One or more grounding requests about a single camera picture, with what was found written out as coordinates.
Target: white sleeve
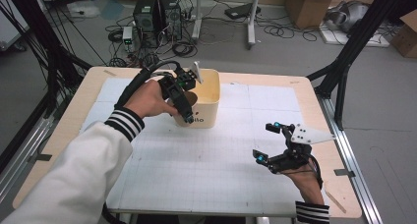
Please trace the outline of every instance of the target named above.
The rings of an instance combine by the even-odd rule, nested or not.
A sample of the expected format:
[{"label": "white sleeve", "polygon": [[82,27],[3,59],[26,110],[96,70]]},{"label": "white sleeve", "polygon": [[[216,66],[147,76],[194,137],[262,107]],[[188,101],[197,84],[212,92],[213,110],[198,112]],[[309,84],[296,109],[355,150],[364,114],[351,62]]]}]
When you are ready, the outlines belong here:
[{"label": "white sleeve", "polygon": [[[93,124],[71,141],[2,223],[97,223],[108,193],[132,154],[130,141],[145,126],[135,116],[125,109],[115,110],[105,124]],[[138,127],[128,129],[126,125],[132,123]],[[135,131],[130,134],[133,138],[127,138],[127,131],[121,132],[117,125]]]}]

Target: gray floor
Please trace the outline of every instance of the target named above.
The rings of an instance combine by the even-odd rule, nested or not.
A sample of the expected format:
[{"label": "gray floor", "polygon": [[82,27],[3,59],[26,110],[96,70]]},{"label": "gray floor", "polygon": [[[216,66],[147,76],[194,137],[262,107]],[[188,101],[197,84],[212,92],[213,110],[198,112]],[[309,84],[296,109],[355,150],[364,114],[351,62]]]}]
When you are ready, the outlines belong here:
[{"label": "gray floor", "polygon": [[[120,3],[96,0],[94,4],[102,12],[101,16],[76,23],[106,62],[110,59],[110,42],[104,28],[115,25],[115,21],[131,15],[133,10],[131,6],[121,6]],[[264,18],[285,15],[282,7],[262,8]],[[109,9],[120,9],[120,12],[109,13]],[[209,9],[204,8],[203,11],[207,13]],[[222,14],[224,9],[225,6],[219,4],[210,15],[225,18]],[[65,27],[79,57],[94,65],[102,65],[77,32],[69,24]],[[204,21],[201,41],[197,45],[198,54],[190,59],[175,60],[184,66],[199,60],[203,68],[220,72],[307,76],[330,64],[342,49],[341,45],[324,44],[317,32],[317,41],[308,41],[300,33],[293,38],[280,38],[256,27],[257,44],[249,51],[246,48],[246,32],[241,25]],[[413,128],[417,120],[414,112],[417,101],[412,96],[417,88],[416,68],[417,59],[403,58],[392,46],[366,47],[349,72],[343,125],[385,223],[411,224],[417,220],[417,173],[414,172],[417,134]],[[2,151],[45,94],[46,84],[30,51],[1,53],[0,79]],[[0,220],[12,210],[11,201],[20,182],[0,204]],[[184,217],[182,221],[196,222],[191,219]],[[363,218],[331,221],[365,222]],[[272,219],[271,223],[287,223],[287,220]]]}]

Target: plastic container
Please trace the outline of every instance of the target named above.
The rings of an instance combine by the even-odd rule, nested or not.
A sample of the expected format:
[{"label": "plastic container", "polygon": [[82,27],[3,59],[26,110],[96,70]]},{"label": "plastic container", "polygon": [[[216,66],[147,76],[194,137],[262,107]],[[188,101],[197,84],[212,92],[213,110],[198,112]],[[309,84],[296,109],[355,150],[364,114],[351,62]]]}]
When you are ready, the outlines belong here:
[{"label": "plastic container", "polygon": [[220,100],[220,78],[218,71],[213,69],[200,69],[203,83],[196,83],[196,87],[190,91],[197,96],[197,102],[193,105],[194,123],[187,124],[181,116],[174,117],[180,127],[188,128],[212,128],[217,117],[218,102]]}]

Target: black and white striped cuff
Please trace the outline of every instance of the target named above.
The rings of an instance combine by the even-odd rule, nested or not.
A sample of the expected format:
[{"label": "black and white striped cuff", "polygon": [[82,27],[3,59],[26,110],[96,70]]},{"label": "black and white striped cuff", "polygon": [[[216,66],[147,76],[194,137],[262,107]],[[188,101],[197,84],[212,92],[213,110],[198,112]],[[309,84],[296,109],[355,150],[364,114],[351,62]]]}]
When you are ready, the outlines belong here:
[{"label": "black and white striped cuff", "polygon": [[129,141],[132,141],[145,127],[144,121],[136,113],[117,106],[104,124],[121,132]]},{"label": "black and white striped cuff", "polygon": [[311,224],[329,223],[328,206],[296,201],[297,220]]}]

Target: person's right hand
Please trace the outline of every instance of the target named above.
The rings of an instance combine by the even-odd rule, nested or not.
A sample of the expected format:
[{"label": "person's right hand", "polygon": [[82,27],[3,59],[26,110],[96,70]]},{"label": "person's right hand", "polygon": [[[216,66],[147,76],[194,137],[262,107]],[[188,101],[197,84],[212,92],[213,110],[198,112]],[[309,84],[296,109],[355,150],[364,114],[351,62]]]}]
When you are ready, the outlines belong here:
[{"label": "person's right hand", "polygon": [[317,181],[316,172],[308,164],[298,169],[282,171],[281,174],[289,177],[294,185],[300,190],[301,197],[307,203],[324,205],[323,195]]},{"label": "person's right hand", "polygon": [[178,115],[177,109],[163,100],[160,85],[155,80],[149,80],[141,85],[124,107],[132,110],[142,119],[161,113]]}]

